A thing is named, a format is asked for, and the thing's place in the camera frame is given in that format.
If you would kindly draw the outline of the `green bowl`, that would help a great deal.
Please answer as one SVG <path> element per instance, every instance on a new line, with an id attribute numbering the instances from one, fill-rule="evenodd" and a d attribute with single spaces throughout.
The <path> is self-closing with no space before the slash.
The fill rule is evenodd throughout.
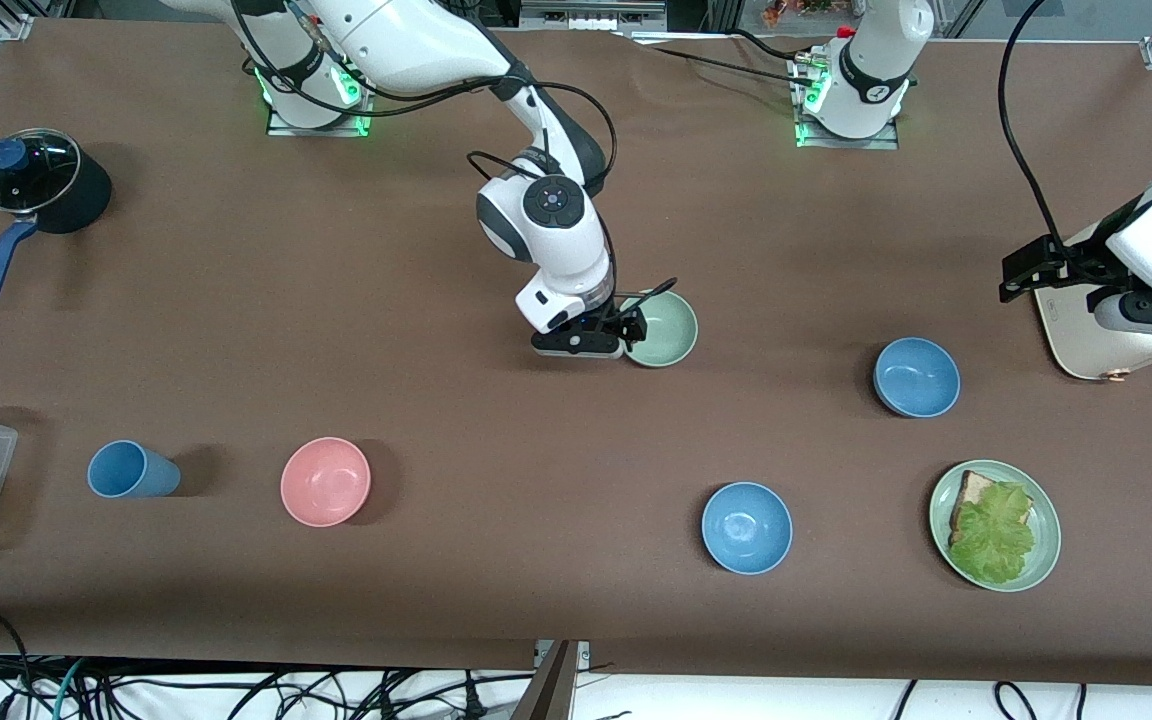
<path id="1" fill-rule="evenodd" d="M 676 291 L 641 301 L 636 313 L 644 320 L 646 334 L 626 348 L 631 363 L 650 369 L 672 366 L 684 361 L 698 342 L 698 316 Z"/>

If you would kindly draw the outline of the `blue bowl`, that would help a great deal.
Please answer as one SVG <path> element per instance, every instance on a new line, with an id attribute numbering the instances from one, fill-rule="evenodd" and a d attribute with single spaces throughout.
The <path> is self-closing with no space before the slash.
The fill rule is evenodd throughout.
<path id="1" fill-rule="evenodd" d="M 952 354 L 927 338 L 882 347 L 872 372 L 876 396 L 892 414 L 932 419 L 957 404 L 963 378 Z"/>
<path id="2" fill-rule="evenodd" d="M 794 520 L 781 497 L 741 480 L 717 488 L 702 510 L 700 537 L 719 568 L 742 577 L 776 569 L 794 543 Z"/>

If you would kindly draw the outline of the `pink bowl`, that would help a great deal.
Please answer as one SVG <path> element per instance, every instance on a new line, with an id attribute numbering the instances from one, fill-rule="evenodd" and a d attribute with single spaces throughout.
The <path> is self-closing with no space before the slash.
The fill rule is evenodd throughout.
<path id="1" fill-rule="evenodd" d="M 366 503 L 371 486 L 364 450 L 338 437 L 311 439 L 294 450 L 279 482 L 285 511 L 311 528 L 351 520 Z"/>

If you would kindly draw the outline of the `cream toaster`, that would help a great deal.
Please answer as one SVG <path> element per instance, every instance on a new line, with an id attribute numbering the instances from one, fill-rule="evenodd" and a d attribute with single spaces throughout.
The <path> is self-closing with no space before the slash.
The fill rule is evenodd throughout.
<path id="1" fill-rule="evenodd" d="M 1064 281 L 1068 270 L 1043 268 L 1026 278 L 1036 295 L 1044 338 L 1062 372 L 1082 381 L 1123 381 L 1152 366 L 1152 334 L 1102 328 L 1085 309 L 1085 296 L 1094 286 L 1064 290 L 1048 286 L 1041 290 L 1037 285 L 1043 275 Z"/>

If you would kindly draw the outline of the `white bread slice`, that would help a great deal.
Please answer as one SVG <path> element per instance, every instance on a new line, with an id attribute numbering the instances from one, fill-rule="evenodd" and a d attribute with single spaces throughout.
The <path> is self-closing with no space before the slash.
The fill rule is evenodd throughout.
<path id="1" fill-rule="evenodd" d="M 983 500 L 984 493 L 988 488 L 995 487 L 996 480 L 986 477 L 986 475 L 978 473 L 973 470 L 964 470 L 961 473 L 961 484 L 955 500 L 954 509 L 952 509 L 950 516 L 950 539 L 948 543 L 955 544 L 963 538 L 963 520 L 961 520 L 961 511 L 963 511 L 968 503 L 979 503 Z"/>

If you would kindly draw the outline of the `green plate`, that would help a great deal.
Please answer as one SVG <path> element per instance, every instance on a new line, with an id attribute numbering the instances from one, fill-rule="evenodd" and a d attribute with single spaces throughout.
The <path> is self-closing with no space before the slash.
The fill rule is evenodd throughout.
<path id="1" fill-rule="evenodd" d="M 948 539 L 952 535 L 950 516 L 961 484 L 961 473 L 964 470 L 978 471 L 978 473 L 986 475 L 996 482 L 1020 483 L 1021 486 L 1025 487 L 1028 495 L 1032 498 L 1032 510 L 1029 514 L 1028 525 L 1033 530 L 1034 547 L 1025 556 L 1024 570 L 1018 579 L 1002 584 L 977 582 L 952 564 L 950 556 L 948 556 Z M 1005 593 L 1028 591 L 1046 579 L 1055 568 L 1062 547 L 1059 515 L 1047 493 L 1029 473 L 1024 473 L 1023 470 L 1007 464 L 1007 462 L 992 458 L 960 462 L 934 483 L 931 497 L 929 497 L 929 530 L 931 530 L 934 547 L 960 577 L 978 585 L 978 588 Z"/>

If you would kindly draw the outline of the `green lettuce leaf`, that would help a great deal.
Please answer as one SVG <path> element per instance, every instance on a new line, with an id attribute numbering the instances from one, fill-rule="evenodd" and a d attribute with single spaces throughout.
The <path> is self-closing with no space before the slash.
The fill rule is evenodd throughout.
<path id="1" fill-rule="evenodd" d="M 977 582 L 1018 579 L 1034 547 L 1028 525 L 1032 498 L 1020 483 L 990 482 L 960 500 L 952 520 L 948 556 Z"/>

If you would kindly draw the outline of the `brown table mat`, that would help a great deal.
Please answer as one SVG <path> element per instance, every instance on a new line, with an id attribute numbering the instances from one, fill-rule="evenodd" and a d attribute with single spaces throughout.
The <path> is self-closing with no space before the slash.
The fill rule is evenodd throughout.
<path id="1" fill-rule="evenodd" d="M 509 32 L 611 111 L 594 205 L 627 290 L 679 279 L 684 363 L 539 357 L 529 266 L 473 215 L 482 149 L 530 135 L 493 94 L 367 138 L 274 138 L 227 26 L 46 20 L 0 47 L 0 138 L 68 132 L 105 213 L 37 233 L 0 293 L 0 615 L 55 655 L 525 667 L 586 641 L 617 673 L 1152 684 L 1152 370 L 1078 382 L 1000 263 L 1043 232 L 998 128 L 996 41 L 933 41 L 892 152 L 799 149 L 767 81 L 614 35 Z M 12 218 L 0 213 L 0 233 Z M 963 388 L 892 414 L 882 347 L 927 338 Z M 364 450 L 344 523 L 285 511 L 311 439 Z M 169 497 L 104 498 L 131 439 Z M 934 547 L 960 462 L 1029 473 L 1055 568 L 1005 593 Z M 700 537 L 728 483 L 794 520 L 776 569 Z"/>

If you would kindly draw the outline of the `grey metal device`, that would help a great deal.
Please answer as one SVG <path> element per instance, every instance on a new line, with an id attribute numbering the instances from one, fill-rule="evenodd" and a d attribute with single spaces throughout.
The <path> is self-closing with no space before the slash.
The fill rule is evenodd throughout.
<path id="1" fill-rule="evenodd" d="M 518 0 L 520 29 L 668 31 L 666 0 Z"/>

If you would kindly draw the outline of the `blue cup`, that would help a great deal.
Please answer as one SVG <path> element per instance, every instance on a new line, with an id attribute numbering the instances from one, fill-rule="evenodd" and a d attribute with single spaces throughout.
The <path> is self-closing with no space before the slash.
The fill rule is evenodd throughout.
<path id="1" fill-rule="evenodd" d="M 170 458 L 131 439 L 118 439 L 91 457 L 86 480 L 97 497 L 169 497 L 179 488 L 180 469 Z"/>

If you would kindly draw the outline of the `glass lid blue knob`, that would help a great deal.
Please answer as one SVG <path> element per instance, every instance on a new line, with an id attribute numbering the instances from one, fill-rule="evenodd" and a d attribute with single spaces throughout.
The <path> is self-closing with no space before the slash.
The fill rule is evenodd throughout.
<path id="1" fill-rule="evenodd" d="M 32 128 L 0 138 L 0 211 L 29 214 L 58 200 L 78 176 L 82 151 L 55 129 Z"/>

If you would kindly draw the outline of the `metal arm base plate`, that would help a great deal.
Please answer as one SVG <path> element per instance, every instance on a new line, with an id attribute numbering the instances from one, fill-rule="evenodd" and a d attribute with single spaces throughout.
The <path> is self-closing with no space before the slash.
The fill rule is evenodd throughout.
<path id="1" fill-rule="evenodd" d="M 799 79 L 791 88 L 795 141 L 801 147 L 895 150 L 899 147 L 896 118 L 904 81 L 896 90 L 887 86 L 861 92 L 846 78 L 833 74 L 824 56 L 799 54 L 786 63 L 788 76 Z"/>
<path id="2" fill-rule="evenodd" d="M 349 76 L 351 67 L 311 47 L 296 65 L 280 71 L 257 65 L 262 99 L 268 105 L 270 136 L 365 137 L 374 96 Z"/>

